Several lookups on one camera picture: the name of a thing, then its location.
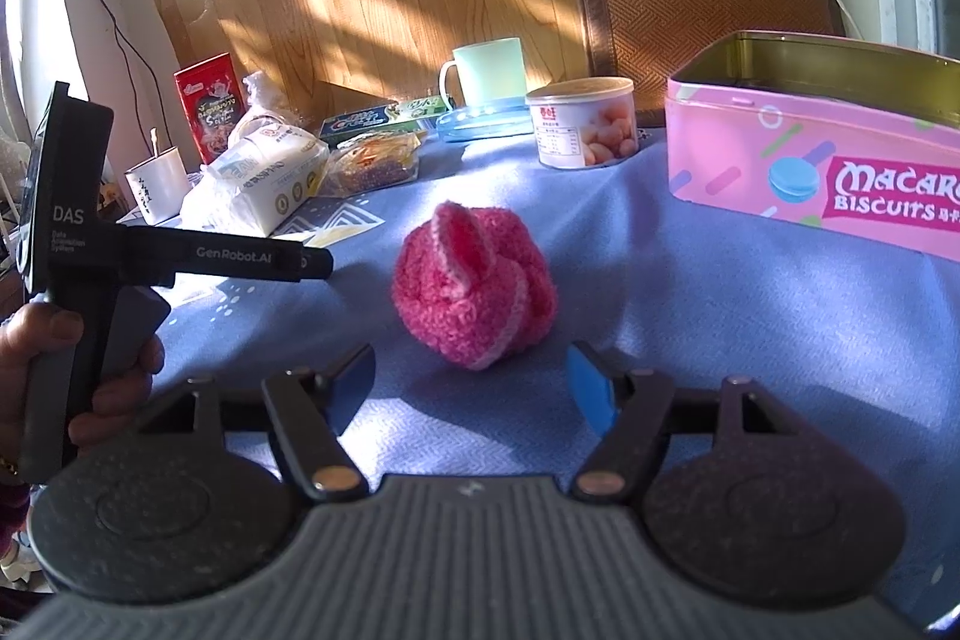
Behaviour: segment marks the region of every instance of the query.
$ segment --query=macaron illustration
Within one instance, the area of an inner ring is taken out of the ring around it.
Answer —
[[[781,158],[770,167],[770,190],[789,204],[800,204],[816,196],[820,172],[803,158]]]

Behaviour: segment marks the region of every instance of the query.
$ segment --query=screw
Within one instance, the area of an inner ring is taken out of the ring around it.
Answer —
[[[577,488],[584,494],[594,497],[608,497],[619,494],[626,485],[627,482],[623,480],[621,475],[604,470],[584,472],[583,475],[577,477]]]

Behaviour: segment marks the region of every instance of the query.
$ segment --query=mint green mug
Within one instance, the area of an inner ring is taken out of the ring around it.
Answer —
[[[527,73],[523,66],[523,49],[520,39],[515,36],[467,44],[453,50],[453,60],[440,67],[440,97],[452,110],[453,101],[446,91],[446,73],[451,66],[457,67],[467,106],[481,106],[498,98],[526,95]]]

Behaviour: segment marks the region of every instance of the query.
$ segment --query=cup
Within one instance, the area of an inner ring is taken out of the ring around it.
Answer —
[[[137,164],[127,172],[127,182],[143,220],[151,226],[179,215],[184,196],[190,193],[190,181],[178,148]]]
[[[453,60],[440,67],[440,97],[452,111],[453,102],[446,91],[446,73],[451,66],[457,67],[467,106],[526,95],[527,73],[517,37],[468,44],[453,50]]]

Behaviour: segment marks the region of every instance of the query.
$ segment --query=can label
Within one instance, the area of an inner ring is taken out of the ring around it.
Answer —
[[[637,153],[632,95],[530,107],[541,164],[584,169],[618,164]]]

